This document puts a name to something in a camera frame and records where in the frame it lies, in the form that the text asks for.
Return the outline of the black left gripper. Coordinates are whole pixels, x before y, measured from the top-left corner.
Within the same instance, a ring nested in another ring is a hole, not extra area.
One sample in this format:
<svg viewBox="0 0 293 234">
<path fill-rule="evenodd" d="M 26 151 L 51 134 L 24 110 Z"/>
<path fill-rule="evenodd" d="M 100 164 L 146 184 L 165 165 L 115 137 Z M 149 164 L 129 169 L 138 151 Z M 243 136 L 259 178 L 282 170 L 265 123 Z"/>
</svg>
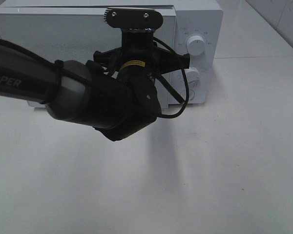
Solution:
<svg viewBox="0 0 293 234">
<path fill-rule="evenodd" d="M 153 36 L 153 31 L 122 30 L 121 47 L 96 51 L 94 61 L 110 71 L 120 71 L 129 61 L 144 62 L 160 74 L 188 69 L 190 55 L 179 55 L 169 46 Z"/>
</svg>

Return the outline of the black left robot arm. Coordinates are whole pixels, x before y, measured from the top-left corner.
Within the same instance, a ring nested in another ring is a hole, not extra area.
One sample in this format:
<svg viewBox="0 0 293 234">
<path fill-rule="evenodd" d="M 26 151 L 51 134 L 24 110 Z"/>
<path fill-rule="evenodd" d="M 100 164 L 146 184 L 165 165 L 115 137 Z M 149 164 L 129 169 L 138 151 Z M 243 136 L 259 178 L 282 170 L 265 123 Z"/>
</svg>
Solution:
<svg viewBox="0 0 293 234">
<path fill-rule="evenodd" d="M 183 107 L 181 96 L 164 74 L 189 68 L 188 54 L 177 54 L 151 30 L 122 30 L 122 45 L 95 52 L 86 63 L 50 62 L 0 39 L 0 96 L 37 102 L 54 119 L 88 125 L 111 141 L 147 127 L 162 113 L 155 82 Z"/>
</svg>

